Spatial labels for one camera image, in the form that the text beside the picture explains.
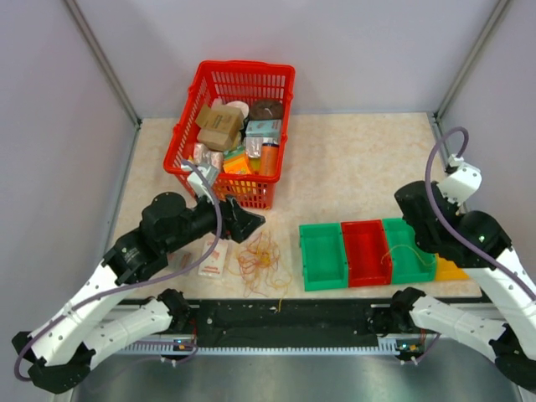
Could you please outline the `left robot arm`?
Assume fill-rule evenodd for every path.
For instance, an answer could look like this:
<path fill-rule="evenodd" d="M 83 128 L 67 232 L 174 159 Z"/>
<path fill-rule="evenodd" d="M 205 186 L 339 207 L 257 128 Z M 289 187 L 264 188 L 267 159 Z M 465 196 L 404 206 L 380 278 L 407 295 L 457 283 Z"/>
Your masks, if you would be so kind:
<path fill-rule="evenodd" d="M 63 394 L 117 351 L 149 335 L 184 330 L 190 320 L 183 294 L 167 289 L 134 312 L 113 322 L 104 318 L 135 289 L 160 282 L 168 257 L 212 233 L 218 240 L 247 240 L 265 217 L 243 209 L 228 195 L 203 196 L 188 208 L 178 193 L 161 193 L 142 211 L 137 228 L 121 236 L 104 254 L 89 280 L 48 323 L 12 340 L 18 356 L 13 371 L 52 394 Z M 28 361 L 22 375 L 19 364 Z"/>

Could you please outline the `right green plastic bin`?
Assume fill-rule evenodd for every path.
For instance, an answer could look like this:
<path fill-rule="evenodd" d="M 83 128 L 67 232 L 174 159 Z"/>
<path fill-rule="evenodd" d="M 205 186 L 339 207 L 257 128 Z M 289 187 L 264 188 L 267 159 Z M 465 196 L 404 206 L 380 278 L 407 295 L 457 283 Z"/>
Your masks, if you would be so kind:
<path fill-rule="evenodd" d="M 418 248 L 414 230 L 402 218 L 383 219 L 382 225 L 393 263 L 391 283 L 432 281 L 436 275 L 436 257 Z"/>

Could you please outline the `green plastic bin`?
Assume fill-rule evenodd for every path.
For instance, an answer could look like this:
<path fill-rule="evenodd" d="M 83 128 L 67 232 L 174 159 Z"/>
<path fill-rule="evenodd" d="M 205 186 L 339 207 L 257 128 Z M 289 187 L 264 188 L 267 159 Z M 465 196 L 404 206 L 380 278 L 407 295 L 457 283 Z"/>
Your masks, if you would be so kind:
<path fill-rule="evenodd" d="M 402 218 L 383 219 L 382 225 L 393 263 L 391 283 L 432 281 L 436 275 L 436 257 L 418 248 L 414 230 Z"/>
<path fill-rule="evenodd" d="M 348 287 L 348 262 L 340 223 L 299 226 L 305 291 Z"/>

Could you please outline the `yellow plastic bin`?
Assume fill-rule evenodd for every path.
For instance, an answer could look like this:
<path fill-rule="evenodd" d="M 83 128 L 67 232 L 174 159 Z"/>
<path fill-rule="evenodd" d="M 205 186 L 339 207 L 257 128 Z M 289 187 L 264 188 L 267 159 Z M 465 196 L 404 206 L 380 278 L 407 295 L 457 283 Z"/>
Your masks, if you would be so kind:
<path fill-rule="evenodd" d="M 460 269 L 454 262 L 440 257 L 436 257 L 435 281 L 464 281 L 470 277 Z"/>

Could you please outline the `white tissue pack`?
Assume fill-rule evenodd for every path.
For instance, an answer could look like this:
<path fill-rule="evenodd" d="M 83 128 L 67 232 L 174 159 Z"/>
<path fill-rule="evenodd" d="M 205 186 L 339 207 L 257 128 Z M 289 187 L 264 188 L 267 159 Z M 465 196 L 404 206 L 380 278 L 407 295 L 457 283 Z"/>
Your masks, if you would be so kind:
<path fill-rule="evenodd" d="M 220 240 L 210 256 L 198 266 L 198 274 L 213 279 L 220 279 L 224 272 L 228 249 L 228 243 Z"/>

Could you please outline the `orange yellow sticky notes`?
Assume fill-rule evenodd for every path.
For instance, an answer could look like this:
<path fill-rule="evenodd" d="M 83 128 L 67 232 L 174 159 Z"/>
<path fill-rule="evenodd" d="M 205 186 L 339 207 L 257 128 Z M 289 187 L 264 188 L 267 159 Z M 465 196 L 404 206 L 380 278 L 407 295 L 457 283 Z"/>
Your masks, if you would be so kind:
<path fill-rule="evenodd" d="M 248 175 L 253 173 L 245 151 L 234 152 L 224 156 L 223 169 L 228 174 Z"/>

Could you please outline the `red plastic bin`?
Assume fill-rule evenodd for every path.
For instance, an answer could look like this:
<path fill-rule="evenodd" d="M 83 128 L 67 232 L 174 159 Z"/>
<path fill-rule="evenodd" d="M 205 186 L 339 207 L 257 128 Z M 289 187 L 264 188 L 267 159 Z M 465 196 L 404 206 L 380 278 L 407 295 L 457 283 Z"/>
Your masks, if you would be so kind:
<path fill-rule="evenodd" d="M 348 286 L 390 285 L 393 263 L 382 221 L 342 222 L 341 227 L 348 263 Z"/>

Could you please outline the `orange bottle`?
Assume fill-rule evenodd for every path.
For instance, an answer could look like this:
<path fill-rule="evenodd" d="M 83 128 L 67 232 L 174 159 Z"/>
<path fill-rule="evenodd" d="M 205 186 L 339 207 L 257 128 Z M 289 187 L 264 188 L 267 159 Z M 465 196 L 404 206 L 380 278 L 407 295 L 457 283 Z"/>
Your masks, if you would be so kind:
<path fill-rule="evenodd" d="M 272 177 L 276 174 L 279 145 L 265 142 L 261 148 L 260 175 Z"/>

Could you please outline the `silver foil snack pack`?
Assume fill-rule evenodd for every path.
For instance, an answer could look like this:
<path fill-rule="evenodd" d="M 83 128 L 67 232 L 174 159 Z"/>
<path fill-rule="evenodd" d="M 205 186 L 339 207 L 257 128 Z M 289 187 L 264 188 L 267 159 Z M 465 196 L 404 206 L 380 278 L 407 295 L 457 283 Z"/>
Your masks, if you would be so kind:
<path fill-rule="evenodd" d="M 246 137 L 245 153 L 249 158 L 261 158 L 264 144 L 279 144 L 279 140 L 274 137 Z"/>

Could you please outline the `pink wrapped snack pack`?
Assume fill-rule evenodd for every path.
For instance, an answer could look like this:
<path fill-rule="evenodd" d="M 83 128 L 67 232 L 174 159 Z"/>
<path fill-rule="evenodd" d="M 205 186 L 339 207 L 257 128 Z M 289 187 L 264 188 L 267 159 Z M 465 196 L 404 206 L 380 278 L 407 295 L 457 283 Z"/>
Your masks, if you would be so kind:
<path fill-rule="evenodd" d="M 224 164 L 224 154 L 212 151 L 203 143 L 196 142 L 193 146 L 193 162 L 196 165 L 206 163 L 221 171 Z"/>

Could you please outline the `small brown cardboard box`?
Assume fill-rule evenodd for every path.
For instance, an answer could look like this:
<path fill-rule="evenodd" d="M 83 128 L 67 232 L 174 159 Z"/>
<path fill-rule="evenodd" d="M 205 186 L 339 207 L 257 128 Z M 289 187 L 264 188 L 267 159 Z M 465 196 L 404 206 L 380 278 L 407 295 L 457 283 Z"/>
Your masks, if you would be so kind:
<path fill-rule="evenodd" d="M 198 133 L 197 141 L 213 151 L 226 152 L 232 148 L 236 137 L 236 133 L 223 133 L 201 129 Z"/>

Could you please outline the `red plastic shopping basket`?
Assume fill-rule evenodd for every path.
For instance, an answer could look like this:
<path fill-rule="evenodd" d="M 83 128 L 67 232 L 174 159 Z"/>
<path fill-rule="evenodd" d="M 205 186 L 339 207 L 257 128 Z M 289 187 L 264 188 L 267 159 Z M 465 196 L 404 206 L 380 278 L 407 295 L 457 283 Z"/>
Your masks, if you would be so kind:
<path fill-rule="evenodd" d="M 281 178 L 285 148 L 288 140 L 288 123 L 293 101 L 296 71 L 288 64 L 269 64 L 251 60 L 205 60 L 198 65 L 182 115 L 173 128 L 163 169 L 173 175 L 183 187 L 194 194 L 189 185 L 188 173 L 180 168 L 182 159 L 193 155 L 199 127 L 194 120 L 205 105 L 220 98 L 222 101 L 243 101 L 252 105 L 259 99 L 279 101 L 284 108 L 281 139 L 277 155 L 276 174 L 236 175 L 221 172 L 214 182 L 214 192 L 223 198 L 226 194 L 236 197 L 244 207 L 270 209 Z"/>

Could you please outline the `teal snack box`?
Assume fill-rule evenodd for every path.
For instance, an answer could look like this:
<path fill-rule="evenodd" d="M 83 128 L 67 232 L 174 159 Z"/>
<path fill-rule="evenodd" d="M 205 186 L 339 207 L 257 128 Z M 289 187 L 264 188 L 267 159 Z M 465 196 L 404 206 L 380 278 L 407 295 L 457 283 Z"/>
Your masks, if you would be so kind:
<path fill-rule="evenodd" d="M 281 134 L 281 119 L 249 121 L 245 130 L 248 137 L 279 137 Z"/>

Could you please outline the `white round plate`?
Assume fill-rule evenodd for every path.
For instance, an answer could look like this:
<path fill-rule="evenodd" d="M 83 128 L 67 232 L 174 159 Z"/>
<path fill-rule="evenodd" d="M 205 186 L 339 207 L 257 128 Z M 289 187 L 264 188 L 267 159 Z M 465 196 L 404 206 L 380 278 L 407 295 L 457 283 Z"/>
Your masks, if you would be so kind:
<path fill-rule="evenodd" d="M 221 107 L 221 106 L 226 106 L 226 107 L 233 107 L 235 109 L 238 109 L 241 111 L 242 113 L 242 116 L 246 119 L 248 116 L 249 116 L 249 113 L 250 113 L 250 108 L 248 106 L 247 103 L 241 101 L 241 100 L 232 100 L 230 102 L 223 102 L 223 100 L 221 98 L 216 98 L 215 100 L 213 100 L 212 104 L 211 104 L 211 107 L 214 109 L 216 107 Z"/>

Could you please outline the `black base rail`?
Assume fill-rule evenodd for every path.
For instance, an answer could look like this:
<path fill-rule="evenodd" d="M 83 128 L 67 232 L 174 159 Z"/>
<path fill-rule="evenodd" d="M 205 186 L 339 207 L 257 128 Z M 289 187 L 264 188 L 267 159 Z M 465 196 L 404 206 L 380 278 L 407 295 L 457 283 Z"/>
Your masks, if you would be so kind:
<path fill-rule="evenodd" d="M 190 302 L 183 333 L 203 348 L 375 346 L 421 330 L 400 325 L 386 299 L 204 299 Z"/>

